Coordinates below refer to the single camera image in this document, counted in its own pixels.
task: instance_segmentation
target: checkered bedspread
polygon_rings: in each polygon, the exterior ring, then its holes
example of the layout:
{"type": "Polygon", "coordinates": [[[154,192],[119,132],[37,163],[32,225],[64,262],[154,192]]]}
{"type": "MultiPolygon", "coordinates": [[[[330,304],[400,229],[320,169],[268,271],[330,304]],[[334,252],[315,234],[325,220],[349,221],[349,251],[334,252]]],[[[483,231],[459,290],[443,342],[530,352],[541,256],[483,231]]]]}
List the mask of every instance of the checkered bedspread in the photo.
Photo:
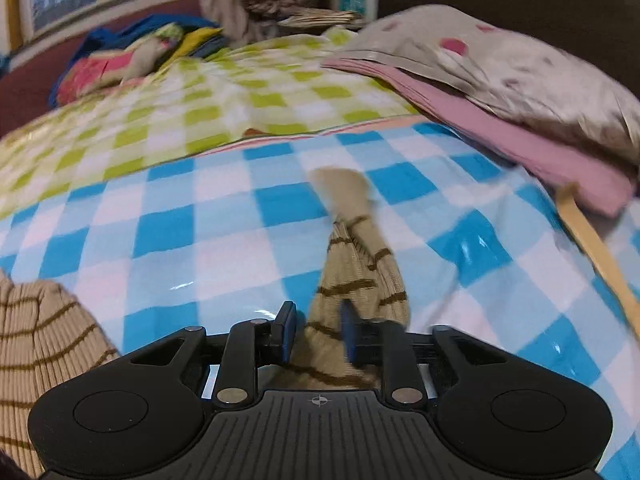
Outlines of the checkered bedspread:
{"type": "MultiPolygon", "coordinates": [[[[406,283],[410,329],[451,324],[594,388],[607,480],[640,478],[640,351],[621,309],[524,170],[433,123],[187,158],[60,194],[0,221],[0,266],[77,294],[123,352],[305,311],[332,220],[306,172],[366,172],[406,283]]],[[[640,289],[640,203],[609,245],[640,289]]]]}
{"type": "Polygon", "coordinates": [[[142,86],[94,94],[0,142],[0,218],[68,190],[241,139],[417,113],[372,78],[320,68],[355,33],[288,36],[183,58],[142,86]]]}

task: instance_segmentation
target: blue checkered sheet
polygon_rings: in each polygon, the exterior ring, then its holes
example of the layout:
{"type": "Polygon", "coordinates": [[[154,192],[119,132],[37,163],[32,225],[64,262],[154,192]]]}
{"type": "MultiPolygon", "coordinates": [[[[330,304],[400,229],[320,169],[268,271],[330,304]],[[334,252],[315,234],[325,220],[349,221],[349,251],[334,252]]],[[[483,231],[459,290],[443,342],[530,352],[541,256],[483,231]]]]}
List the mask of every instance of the blue checkered sheet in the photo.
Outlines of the blue checkered sheet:
{"type": "MultiPolygon", "coordinates": [[[[0,267],[78,295],[122,352],[190,324],[209,333],[305,311],[332,219],[307,181],[366,173],[410,329],[450,324],[595,389],[614,415],[608,480],[640,478],[640,351],[621,309],[521,168],[433,123],[230,150],[45,200],[0,222],[0,267]]],[[[608,238],[640,290],[640,203],[608,238]]]]}

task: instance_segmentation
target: ribbed black surface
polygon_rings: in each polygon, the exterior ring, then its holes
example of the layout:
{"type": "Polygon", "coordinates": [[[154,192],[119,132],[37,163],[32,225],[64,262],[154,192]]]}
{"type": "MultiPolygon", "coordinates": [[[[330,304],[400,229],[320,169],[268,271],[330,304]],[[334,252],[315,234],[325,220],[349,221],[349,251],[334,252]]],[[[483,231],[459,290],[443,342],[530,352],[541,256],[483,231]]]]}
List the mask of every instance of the ribbed black surface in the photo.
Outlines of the ribbed black surface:
{"type": "MultiPolygon", "coordinates": [[[[200,442],[169,466],[132,478],[497,480],[500,477],[478,470],[453,455],[422,415],[386,408],[373,392],[267,392],[257,406],[217,415],[200,442]]],[[[591,471],[575,476],[574,480],[597,478],[591,471]]],[[[67,478],[48,473],[42,480],[67,478]]]]}

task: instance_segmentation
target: pink blanket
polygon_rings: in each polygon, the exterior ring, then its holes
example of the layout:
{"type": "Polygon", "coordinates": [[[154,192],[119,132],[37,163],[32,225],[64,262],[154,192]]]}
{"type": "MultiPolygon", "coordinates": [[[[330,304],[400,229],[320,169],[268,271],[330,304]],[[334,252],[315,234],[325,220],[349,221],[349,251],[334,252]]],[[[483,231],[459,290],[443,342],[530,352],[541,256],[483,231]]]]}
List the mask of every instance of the pink blanket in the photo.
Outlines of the pink blanket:
{"type": "Polygon", "coordinates": [[[372,61],[335,58],[327,59],[322,65],[388,82],[417,107],[522,165],[554,188],[577,182],[580,203],[607,217],[619,214],[634,195],[636,181],[622,170],[576,148],[492,116],[465,98],[447,94],[395,67],[372,61]]]}

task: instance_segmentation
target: beige sock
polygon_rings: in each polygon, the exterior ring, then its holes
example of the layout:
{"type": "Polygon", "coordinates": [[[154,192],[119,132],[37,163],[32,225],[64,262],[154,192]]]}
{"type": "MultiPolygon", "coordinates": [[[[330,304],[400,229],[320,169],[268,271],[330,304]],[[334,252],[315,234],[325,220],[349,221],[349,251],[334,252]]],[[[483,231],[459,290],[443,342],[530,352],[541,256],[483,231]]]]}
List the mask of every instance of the beige sock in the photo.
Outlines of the beige sock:
{"type": "Polygon", "coordinates": [[[44,392],[117,357],[95,319],[59,284],[14,284],[0,271],[0,446],[20,468],[43,471],[27,433],[44,392]]]}
{"type": "Polygon", "coordinates": [[[270,387],[325,390],[373,388],[375,368],[356,369],[340,341],[340,300],[349,298],[364,319],[385,318],[407,325],[409,307],[396,260],[371,217],[369,184],[350,170],[325,168],[311,175],[336,217],[326,263],[303,331],[296,335],[291,362],[270,387]]]}

